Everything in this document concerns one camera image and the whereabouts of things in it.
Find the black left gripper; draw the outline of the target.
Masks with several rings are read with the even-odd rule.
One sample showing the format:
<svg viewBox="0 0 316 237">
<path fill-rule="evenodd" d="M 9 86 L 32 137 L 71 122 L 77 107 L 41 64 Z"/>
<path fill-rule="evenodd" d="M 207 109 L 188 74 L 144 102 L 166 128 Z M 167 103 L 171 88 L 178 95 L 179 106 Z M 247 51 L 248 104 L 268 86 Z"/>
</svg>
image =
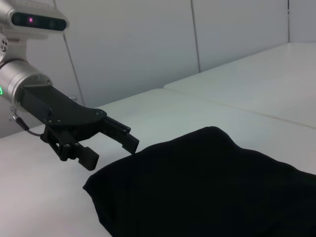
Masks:
<svg viewBox="0 0 316 237">
<path fill-rule="evenodd" d="M 45 124 L 41 140 L 47 143 L 61 161 L 76 160 L 85 169 L 96 168 L 99 155 L 79 140 L 102 132 L 135 154 L 139 140 L 130 134 L 131 128 L 107 117 L 99 109 L 81 106 L 53 86 L 25 86 L 20 105 Z"/>
</svg>

